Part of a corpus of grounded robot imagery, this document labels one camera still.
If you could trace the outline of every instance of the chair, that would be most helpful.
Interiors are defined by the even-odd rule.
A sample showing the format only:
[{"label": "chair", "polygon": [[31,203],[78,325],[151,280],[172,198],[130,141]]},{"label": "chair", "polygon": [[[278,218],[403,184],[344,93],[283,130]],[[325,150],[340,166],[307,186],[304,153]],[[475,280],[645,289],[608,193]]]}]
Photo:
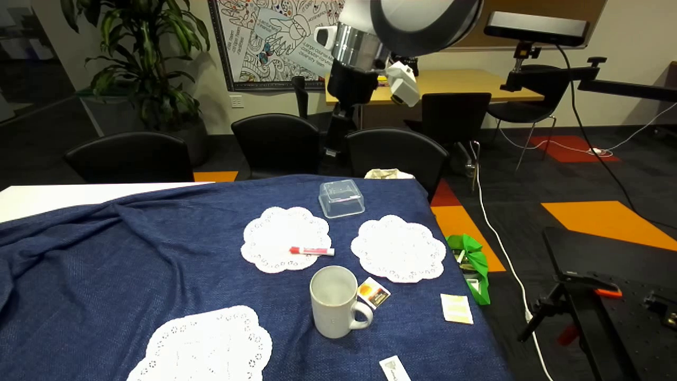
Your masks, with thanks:
[{"label": "chair", "polygon": [[347,161],[354,177],[375,168],[398,168],[412,173],[434,198],[450,153],[432,137],[411,130],[360,130],[347,137]]},{"label": "chair", "polygon": [[479,161],[472,143],[480,134],[490,101],[491,93],[426,93],[422,121],[406,121],[406,125],[429,135],[450,153],[460,153],[463,172],[468,172]]},{"label": "chair", "polygon": [[497,134],[501,131],[501,121],[509,123],[532,123],[528,143],[523,146],[520,160],[517,168],[520,168],[523,157],[528,153],[528,144],[532,143],[535,123],[545,118],[553,118],[550,135],[556,125],[553,112],[556,111],[558,101],[563,99],[569,88],[569,73],[554,69],[554,65],[523,65],[520,85],[543,93],[543,101],[507,101],[507,103],[490,103],[488,112],[497,118]]},{"label": "chair", "polygon": [[187,143],[167,134],[104,135],[63,160],[88,182],[192,182]]},{"label": "chair", "polygon": [[318,173],[322,137],[316,125],[295,115],[256,115],[232,125],[247,161],[241,178]]},{"label": "chair", "polygon": [[295,77],[292,88],[297,93],[298,117],[316,125],[318,131],[327,135],[333,123],[333,112],[310,115],[310,92],[305,89],[304,77]]}]

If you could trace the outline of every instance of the box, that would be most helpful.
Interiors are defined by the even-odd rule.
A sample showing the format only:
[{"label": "box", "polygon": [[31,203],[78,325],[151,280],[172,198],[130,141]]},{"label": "box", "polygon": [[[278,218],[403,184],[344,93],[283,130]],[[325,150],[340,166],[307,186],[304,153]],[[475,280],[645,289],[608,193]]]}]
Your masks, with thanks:
[{"label": "box", "polygon": [[364,198],[354,180],[322,182],[320,205],[327,218],[346,218],[364,211]]}]

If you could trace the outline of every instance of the green object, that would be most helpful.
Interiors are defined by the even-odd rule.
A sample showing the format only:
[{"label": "green object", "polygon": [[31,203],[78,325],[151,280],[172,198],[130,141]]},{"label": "green object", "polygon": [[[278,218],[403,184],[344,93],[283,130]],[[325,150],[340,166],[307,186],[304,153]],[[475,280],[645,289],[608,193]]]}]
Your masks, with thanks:
[{"label": "green object", "polygon": [[491,306],[490,265],[483,252],[483,243],[479,243],[470,236],[452,236],[447,238],[447,245],[454,250],[454,256],[466,275],[472,299],[479,306]]},{"label": "green object", "polygon": [[200,118],[189,69],[209,51],[209,36],[191,0],[61,0],[61,14],[76,33],[81,18],[100,29],[100,55],[88,60],[107,63],[90,85],[94,95],[124,92],[155,131]]}]

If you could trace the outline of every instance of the blue tablecloth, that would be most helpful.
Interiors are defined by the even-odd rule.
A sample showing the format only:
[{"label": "blue tablecloth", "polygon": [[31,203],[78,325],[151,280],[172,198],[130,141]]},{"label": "blue tablecloth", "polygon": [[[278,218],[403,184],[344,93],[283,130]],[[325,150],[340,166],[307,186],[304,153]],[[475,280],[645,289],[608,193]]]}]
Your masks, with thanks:
[{"label": "blue tablecloth", "polygon": [[0,224],[0,380],[125,380],[164,322],[232,306],[250,306],[274,337],[264,380],[385,380],[390,356],[415,381],[510,380],[476,306],[475,326],[443,318],[440,293],[468,294],[454,261],[415,286],[382,280],[395,296],[367,330],[329,342],[314,329],[307,283],[320,268],[368,277],[350,250],[364,221],[398,214],[443,240],[417,182],[356,180],[367,214],[331,221],[334,258],[278,275],[241,258],[241,233],[267,207],[322,216],[325,180],[206,184]]}]

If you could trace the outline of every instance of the mug handle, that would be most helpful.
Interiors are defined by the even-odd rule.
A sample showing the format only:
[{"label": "mug handle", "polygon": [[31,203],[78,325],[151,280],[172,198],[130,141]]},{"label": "mug handle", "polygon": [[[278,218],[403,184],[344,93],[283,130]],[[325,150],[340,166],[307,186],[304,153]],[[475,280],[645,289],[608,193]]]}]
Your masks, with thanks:
[{"label": "mug handle", "polygon": [[322,28],[316,28],[316,42],[325,50],[333,50],[334,46],[334,40],[337,40],[337,26],[322,26]]},{"label": "mug handle", "polygon": [[367,319],[356,319],[356,315],[354,315],[354,319],[350,325],[352,330],[364,330],[364,329],[368,329],[368,325],[372,325],[375,314],[372,314],[372,310],[368,306],[354,304],[354,312],[363,314]]}]

